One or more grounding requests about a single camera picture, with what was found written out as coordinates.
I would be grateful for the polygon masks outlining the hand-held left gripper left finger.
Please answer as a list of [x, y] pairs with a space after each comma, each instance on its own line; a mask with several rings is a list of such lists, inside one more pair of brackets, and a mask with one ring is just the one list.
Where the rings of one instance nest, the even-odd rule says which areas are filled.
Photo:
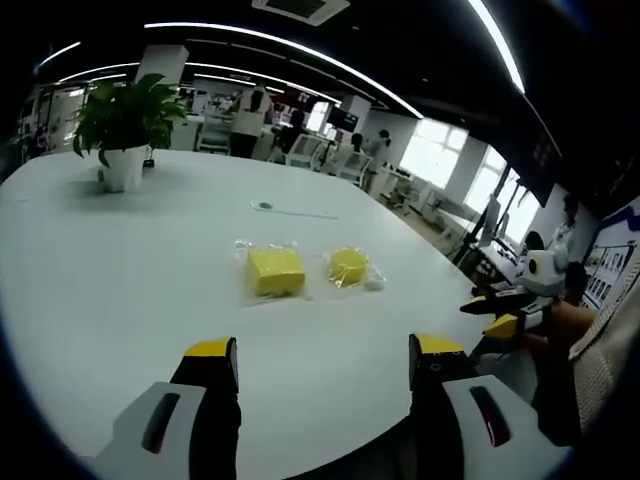
[[235, 479], [238, 393], [237, 340], [200, 341], [168, 382], [118, 415], [110, 441], [84, 462], [98, 479]]

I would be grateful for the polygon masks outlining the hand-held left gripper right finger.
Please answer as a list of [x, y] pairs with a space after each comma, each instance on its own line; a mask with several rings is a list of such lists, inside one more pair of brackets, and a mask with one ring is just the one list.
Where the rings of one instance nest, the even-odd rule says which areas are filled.
[[456, 342], [409, 335], [409, 387], [420, 479], [547, 479], [571, 452], [493, 375], [479, 375]]

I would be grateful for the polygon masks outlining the person's right hand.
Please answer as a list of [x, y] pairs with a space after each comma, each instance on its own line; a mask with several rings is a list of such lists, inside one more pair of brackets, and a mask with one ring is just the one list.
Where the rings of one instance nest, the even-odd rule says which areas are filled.
[[554, 302], [543, 322], [542, 333], [547, 342], [541, 360], [545, 363], [565, 362], [570, 348], [590, 329], [597, 312], [572, 305], [564, 300]]

